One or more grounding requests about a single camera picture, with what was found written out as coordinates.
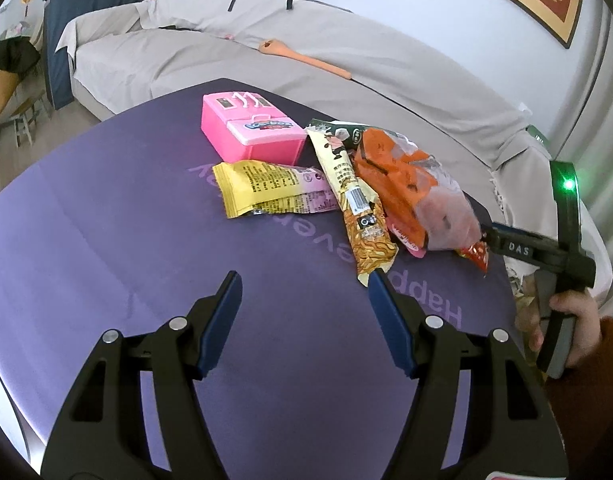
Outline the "person's right hand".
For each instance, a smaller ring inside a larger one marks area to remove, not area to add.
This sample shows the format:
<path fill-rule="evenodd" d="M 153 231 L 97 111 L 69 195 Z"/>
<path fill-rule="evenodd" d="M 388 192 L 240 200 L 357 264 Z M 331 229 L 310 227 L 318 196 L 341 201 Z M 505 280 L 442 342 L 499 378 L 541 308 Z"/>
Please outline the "person's right hand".
<path fill-rule="evenodd" d="M 599 311 L 596 301 L 588 292 L 561 292 L 553 295 L 549 304 L 553 312 L 571 314 L 576 318 L 571 350 L 567 367 L 576 367 L 591 356 L 602 342 Z M 541 350 L 544 334 L 541 331 L 541 318 L 537 301 L 532 300 L 521 307 L 515 316 L 515 327 L 529 338 L 529 348 L 533 352 Z"/>

